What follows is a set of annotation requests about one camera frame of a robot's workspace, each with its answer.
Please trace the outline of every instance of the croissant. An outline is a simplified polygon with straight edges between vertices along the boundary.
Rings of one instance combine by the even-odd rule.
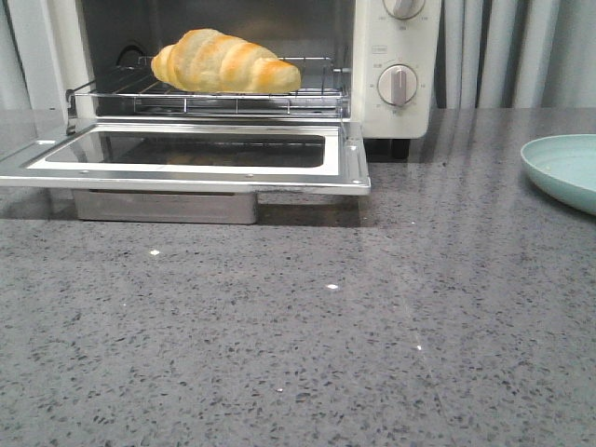
[[[151,69],[186,91],[288,93],[301,84],[299,70],[267,48],[211,29],[189,31],[163,47]]]

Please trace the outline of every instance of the gray speckled countertop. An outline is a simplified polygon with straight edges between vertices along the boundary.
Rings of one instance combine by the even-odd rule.
[[[56,124],[0,118],[3,152]],[[262,196],[252,226],[0,188],[0,445],[596,445],[596,218],[519,157],[595,129],[437,112],[369,197]]]

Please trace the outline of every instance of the wire rack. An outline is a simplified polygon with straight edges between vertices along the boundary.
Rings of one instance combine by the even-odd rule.
[[[83,86],[67,91],[69,116],[76,118],[76,103],[96,101],[102,115],[243,116],[342,118],[347,107],[346,70],[330,58],[282,58],[296,65],[304,86],[287,94],[200,93],[178,90],[156,80],[150,58],[136,66],[118,66]]]

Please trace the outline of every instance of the oven door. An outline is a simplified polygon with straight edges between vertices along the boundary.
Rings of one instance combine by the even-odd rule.
[[[0,161],[0,185],[181,193],[370,192],[356,123],[96,121]]]

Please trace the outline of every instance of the curtain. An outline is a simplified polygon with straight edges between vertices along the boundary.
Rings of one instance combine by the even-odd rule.
[[[594,0],[443,0],[439,107],[596,106]]]
[[[19,56],[15,50],[7,10],[0,1],[0,110],[29,109],[29,96],[25,87]]]

